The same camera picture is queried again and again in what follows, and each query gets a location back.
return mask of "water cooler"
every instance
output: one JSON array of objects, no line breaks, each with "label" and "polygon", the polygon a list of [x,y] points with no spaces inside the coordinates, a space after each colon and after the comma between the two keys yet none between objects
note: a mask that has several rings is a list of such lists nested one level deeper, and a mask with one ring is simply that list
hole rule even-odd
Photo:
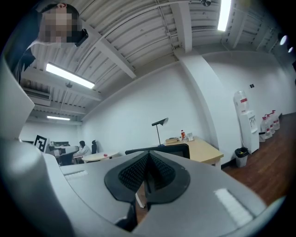
[{"label": "water cooler", "polygon": [[251,154],[259,149],[259,129],[256,123],[256,114],[254,110],[249,110],[249,103],[244,91],[238,91],[234,94],[234,102],[240,120],[242,140]]}]

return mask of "black garbage bag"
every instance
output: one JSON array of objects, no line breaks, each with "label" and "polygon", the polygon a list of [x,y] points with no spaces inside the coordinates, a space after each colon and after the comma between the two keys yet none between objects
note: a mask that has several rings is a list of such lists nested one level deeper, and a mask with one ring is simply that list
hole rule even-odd
[{"label": "black garbage bag", "polygon": [[249,154],[249,150],[246,147],[238,148],[235,150],[235,154],[238,158],[242,158]]}]

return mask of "wooden floor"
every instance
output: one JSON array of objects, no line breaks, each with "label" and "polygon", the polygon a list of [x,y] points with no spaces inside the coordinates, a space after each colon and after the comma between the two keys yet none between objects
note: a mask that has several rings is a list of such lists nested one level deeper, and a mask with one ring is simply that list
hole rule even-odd
[{"label": "wooden floor", "polygon": [[[257,193],[267,205],[286,195],[296,170],[296,113],[282,116],[280,122],[281,128],[260,143],[260,149],[248,156],[245,167],[233,165],[223,169]],[[143,186],[138,195],[146,201]],[[147,214],[147,208],[136,204],[136,212],[139,223]]]}]

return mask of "air vent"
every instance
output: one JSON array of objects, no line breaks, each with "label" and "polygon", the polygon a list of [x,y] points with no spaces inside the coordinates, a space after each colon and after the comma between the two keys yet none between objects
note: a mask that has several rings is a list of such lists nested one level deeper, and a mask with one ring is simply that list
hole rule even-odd
[{"label": "air vent", "polygon": [[28,88],[23,88],[26,94],[34,102],[35,105],[50,106],[51,96],[49,93],[40,92]]}]

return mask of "red bottle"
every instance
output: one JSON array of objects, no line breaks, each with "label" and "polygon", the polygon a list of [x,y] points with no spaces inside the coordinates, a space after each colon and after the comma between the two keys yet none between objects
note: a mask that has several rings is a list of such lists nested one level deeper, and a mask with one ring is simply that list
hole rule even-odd
[{"label": "red bottle", "polygon": [[184,140],[186,138],[185,132],[183,130],[181,130],[181,138],[182,138],[182,140]]}]

